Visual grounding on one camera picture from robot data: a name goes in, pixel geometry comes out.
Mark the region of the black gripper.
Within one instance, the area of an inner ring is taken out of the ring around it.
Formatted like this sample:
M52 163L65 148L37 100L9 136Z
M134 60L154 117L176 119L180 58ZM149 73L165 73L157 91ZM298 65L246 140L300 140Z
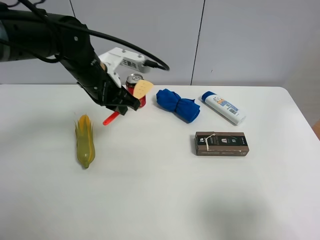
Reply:
M74 77L90 98L99 106L124 116L128 107L137 111L140 100L134 97L124 86L117 86L101 66L93 65L76 69Z

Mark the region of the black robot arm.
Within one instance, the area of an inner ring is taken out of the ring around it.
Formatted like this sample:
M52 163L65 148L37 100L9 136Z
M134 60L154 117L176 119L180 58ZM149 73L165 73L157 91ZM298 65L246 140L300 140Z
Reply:
M57 57L62 54L59 62L96 104L121 115L128 108L139 108L139 100L116 82L118 75L111 66L99 59L89 34L63 27L63 24L70 24L72 27L84 28L84 24L73 16L47 13L44 9L41 13L55 24L60 42L55 40L54 33L34 13L9 9L3 2L0 4L1 62Z

